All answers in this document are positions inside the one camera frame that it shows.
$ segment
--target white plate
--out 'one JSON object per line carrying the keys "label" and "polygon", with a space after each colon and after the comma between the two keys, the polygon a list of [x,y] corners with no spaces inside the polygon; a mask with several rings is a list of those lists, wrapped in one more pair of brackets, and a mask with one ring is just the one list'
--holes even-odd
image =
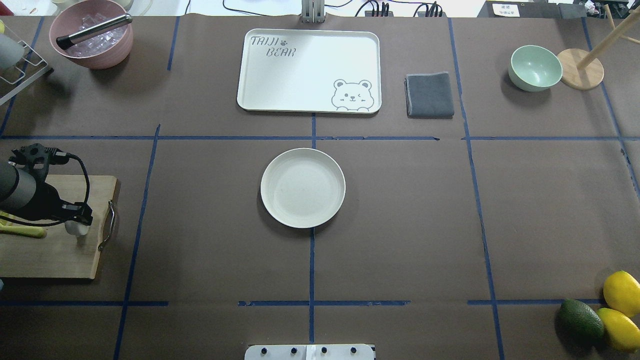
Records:
{"label": "white plate", "polygon": [[279,222],[299,229],[331,219],[344,200],[340,165],[322,151],[285,151],[267,166],[260,182],[264,207]]}
{"label": "white plate", "polygon": [[371,114],[380,109],[380,40],[366,31],[253,29],[237,103],[250,111]]}

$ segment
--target blue tape line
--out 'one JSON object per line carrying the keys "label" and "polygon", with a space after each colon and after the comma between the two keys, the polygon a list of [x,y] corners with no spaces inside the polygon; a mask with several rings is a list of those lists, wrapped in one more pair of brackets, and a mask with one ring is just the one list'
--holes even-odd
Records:
{"label": "blue tape line", "polygon": [[616,114],[613,111],[613,107],[611,106],[609,93],[607,93],[607,87],[604,85],[604,82],[600,84],[600,88],[602,89],[602,93],[604,94],[604,99],[607,102],[609,114],[611,115],[611,120],[613,121],[613,127],[615,128],[616,134],[618,135],[618,141],[620,142],[620,149],[622,150],[622,155],[625,157],[625,164],[627,165],[627,170],[629,171],[629,176],[631,177],[631,183],[633,184],[634,190],[636,191],[636,197],[638,198],[638,200],[640,200],[640,188],[638,187],[636,172],[634,171],[633,165],[631,165],[631,159],[629,159],[627,146],[625,146],[625,141],[622,139],[622,133],[618,125],[618,118],[616,117]]}
{"label": "blue tape line", "polygon": [[465,105],[462,101],[462,82],[460,78],[460,67],[458,66],[458,55],[456,52],[456,41],[453,35],[453,23],[451,18],[447,18],[449,21],[449,37],[451,38],[451,51],[453,52],[453,63],[456,68],[456,81],[458,82],[458,96],[460,97],[460,108],[462,110],[462,117],[464,119],[465,126],[465,137],[467,143],[467,152],[469,156],[469,165],[471,167],[471,178],[474,184],[474,193],[476,195],[476,209],[478,212],[478,217],[480,219],[480,228],[482,230],[482,243],[484,247],[484,264],[486,267],[486,276],[489,282],[489,294],[491,296],[492,302],[492,311],[493,311],[493,325],[495,327],[495,337],[498,344],[498,355],[500,360],[504,360],[504,347],[502,346],[502,331],[500,330],[500,320],[498,317],[498,304],[495,300],[495,288],[493,287],[493,275],[491,271],[491,261],[489,258],[489,246],[486,243],[486,229],[484,228],[484,218],[482,212],[482,205],[480,203],[480,191],[478,189],[477,177],[476,177],[476,166],[474,164],[473,152],[471,149],[471,140],[469,134],[469,125],[467,122],[467,112],[465,111]]}
{"label": "blue tape line", "polygon": [[462,140],[513,140],[513,141],[615,141],[615,136],[469,136]]}
{"label": "blue tape line", "polygon": [[316,113],[311,113],[311,148],[316,148]]}
{"label": "blue tape line", "polygon": [[244,306],[309,306],[307,300],[267,300],[267,301],[239,301],[239,307]]}
{"label": "blue tape line", "polygon": [[318,136],[318,140],[434,140],[433,136]]}
{"label": "blue tape line", "polygon": [[151,171],[154,168],[156,160],[156,149],[158,145],[158,134],[160,133],[160,125],[156,128],[154,135],[154,144],[151,148],[151,157],[149,159],[149,168],[147,170],[147,180],[145,181],[145,191],[142,195],[142,205],[140,207],[140,217],[138,219],[138,230],[136,231],[136,241],[133,245],[133,254],[131,255],[131,264],[129,265],[129,277],[127,279],[127,287],[124,293],[124,303],[122,304],[122,314],[120,316],[120,326],[118,328],[118,339],[116,340],[116,348],[113,353],[113,359],[117,360],[120,356],[120,345],[122,344],[122,335],[124,333],[124,323],[127,319],[127,308],[129,306],[129,296],[131,296],[131,283],[133,282],[133,272],[136,268],[136,257],[138,256],[138,248],[140,247],[140,234],[142,233],[142,222],[145,218],[147,210],[147,197],[149,193],[149,182],[151,181]]}
{"label": "blue tape line", "polygon": [[[266,301],[239,301],[239,307],[245,306],[309,306],[307,300],[266,300]],[[411,300],[314,300],[313,306],[405,306],[411,304]]]}
{"label": "blue tape line", "polygon": [[589,36],[589,30],[587,29],[587,19],[585,17],[582,17],[582,30],[584,31],[584,38],[587,40],[587,47],[589,48],[589,51],[593,50],[593,47],[591,46],[591,37]]}
{"label": "blue tape line", "polygon": [[[565,299],[523,299],[523,300],[496,300],[498,305],[558,305],[562,304]],[[605,305],[606,302],[601,299],[576,299],[585,304]],[[467,305],[492,305],[491,300],[469,300]]]}
{"label": "blue tape line", "polygon": [[[38,23],[38,27],[36,28],[36,33],[35,35],[33,35],[33,40],[31,41],[31,48],[35,49],[36,47],[36,42],[38,42],[38,37],[40,36],[40,30],[42,30],[42,24],[44,23],[44,16],[40,17],[40,22]],[[29,60],[31,59],[31,54],[32,52],[29,51],[29,54],[27,54],[26,59]],[[29,64],[27,64],[26,62],[24,63],[24,65],[22,66],[22,71],[24,72],[27,69],[27,66]],[[9,121],[9,116],[11,115],[11,111],[13,110],[13,104],[15,102],[15,98],[18,97],[18,94],[15,94],[11,100],[9,100],[9,106],[6,109],[6,113],[4,113],[4,120],[2,123],[2,126],[0,126],[0,136],[4,133],[4,129],[6,128],[7,122]]]}
{"label": "blue tape line", "polygon": [[[584,31],[584,38],[587,40],[587,46],[589,46],[589,50],[591,51],[593,48],[591,46],[591,37],[589,36],[589,29],[587,28],[587,21],[585,18],[582,18],[582,30]],[[622,137],[622,132],[620,131],[620,125],[618,124],[618,118],[616,117],[615,111],[613,111],[613,106],[611,105],[611,99],[609,98],[609,93],[607,91],[607,87],[604,85],[604,81],[600,83],[600,88],[602,89],[602,94],[604,95],[605,102],[607,103],[607,109],[609,110],[609,115],[611,116],[611,120],[613,121],[613,128],[616,131],[616,135],[618,135],[617,139],[620,142],[620,149],[622,150],[622,156],[625,157],[625,163],[627,165],[627,170],[629,171],[629,176],[631,177],[631,183],[634,187],[634,191],[636,192],[636,197],[638,198],[638,200],[640,200],[640,188],[638,187],[636,172],[634,171],[633,165],[631,165],[631,160],[629,159],[627,147],[625,146],[625,141],[624,141],[624,138]]]}
{"label": "blue tape line", "polygon": [[10,135],[4,140],[153,140],[153,136]]}
{"label": "blue tape line", "polygon": [[316,341],[316,229],[309,229],[309,343]]}
{"label": "blue tape line", "polygon": [[0,301],[0,306],[122,306],[122,301]]}
{"label": "blue tape line", "polygon": [[[2,300],[0,306],[122,306],[122,301]],[[132,301],[129,306],[169,306],[168,301]]]}
{"label": "blue tape line", "polygon": [[159,136],[159,140],[312,140],[311,136]]}
{"label": "blue tape line", "polygon": [[405,306],[411,300],[318,300],[316,306]]}
{"label": "blue tape line", "polygon": [[178,39],[178,25],[180,24],[180,17],[175,17],[175,26],[173,27],[173,40],[171,41],[171,51],[169,52],[169,63],[167,63],[167,71],[171,71],[171,64],[173,63],[173,52],[175,50],[175,41]]}

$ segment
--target yellow green object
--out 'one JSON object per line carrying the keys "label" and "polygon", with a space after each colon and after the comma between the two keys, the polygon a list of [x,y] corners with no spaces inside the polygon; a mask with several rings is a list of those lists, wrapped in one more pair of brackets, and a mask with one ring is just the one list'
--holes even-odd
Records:
{"label": "yellow green object", "polygon": [[604,337],[604,324],[587,304],[573,299],[565,300],[557,314],[559,325],[577,343],[596,345]]}
{"label": "yellow green object", "polygon": [[628,272],[618,271],[604,282],[604,299],[612,309],[632,317],[640,313],[640,284]]}
{"label": "yellow green object", "polygon": [[[4,217],[11,216],[7,213],[2,212],[0,212],[0,215]],[[0,219],[0,234],[29,236],[30,238],[40,239],[47,236],[47,231],[43,227],[11,225],[6,220]]]}
{"label": "yellow green object", "polygon": [[633,353],[640,348],[640,329],[623,313],[603,307],[598,316],[604,324],[607,342],[620,351]]}

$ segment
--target gray towel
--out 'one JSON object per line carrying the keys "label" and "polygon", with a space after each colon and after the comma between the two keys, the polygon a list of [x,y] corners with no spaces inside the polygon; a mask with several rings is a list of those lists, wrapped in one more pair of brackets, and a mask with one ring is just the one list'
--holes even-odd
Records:
{"label": "gray towel", "polygon": [[410,117],[451,118],[453,100],[448,72],[409,74],[404,80],[406,112]]}

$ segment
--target light green bowl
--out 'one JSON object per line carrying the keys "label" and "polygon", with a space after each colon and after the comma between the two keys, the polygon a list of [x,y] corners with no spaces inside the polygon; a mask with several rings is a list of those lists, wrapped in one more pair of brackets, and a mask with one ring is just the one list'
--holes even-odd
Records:
{"label": "light green bowl", "polygon": [[511,55],[509,78],[522,90],[542,91],[562,79],[562,65],[560,60],[544,47],[525,45]]}

